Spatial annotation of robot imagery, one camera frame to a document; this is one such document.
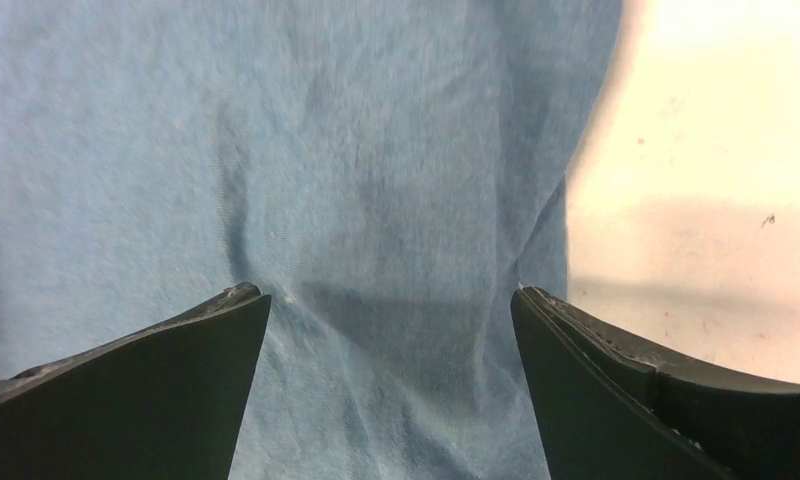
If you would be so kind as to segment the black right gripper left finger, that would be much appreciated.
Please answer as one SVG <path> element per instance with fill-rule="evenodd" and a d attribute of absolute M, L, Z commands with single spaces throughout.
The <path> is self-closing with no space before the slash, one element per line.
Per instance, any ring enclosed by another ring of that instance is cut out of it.
<path fill-rule="evenodd" d="M 0 480 L 227 478 L 270 307 L 242 283 L 0 380 Z"/>

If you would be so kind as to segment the blue pillowcase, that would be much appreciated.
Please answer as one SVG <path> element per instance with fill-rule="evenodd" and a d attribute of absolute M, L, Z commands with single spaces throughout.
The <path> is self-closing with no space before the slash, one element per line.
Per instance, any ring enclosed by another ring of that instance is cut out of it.
<path fill-rule="evenodd" d="M 545 479 L 509 303 L 567 290 L 618 1 L 0 1 L 0 376 L 248 281 L 236 479 Z"/>

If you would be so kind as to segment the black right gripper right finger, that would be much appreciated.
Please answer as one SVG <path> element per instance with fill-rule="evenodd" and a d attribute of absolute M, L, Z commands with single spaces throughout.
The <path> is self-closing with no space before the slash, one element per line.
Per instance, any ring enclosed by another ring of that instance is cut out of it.
<path fill-rule="evenodd" d="M 559 480 L 800 480 L 800 384 L 720 367 L 529 287 L 511 300 Z"/>

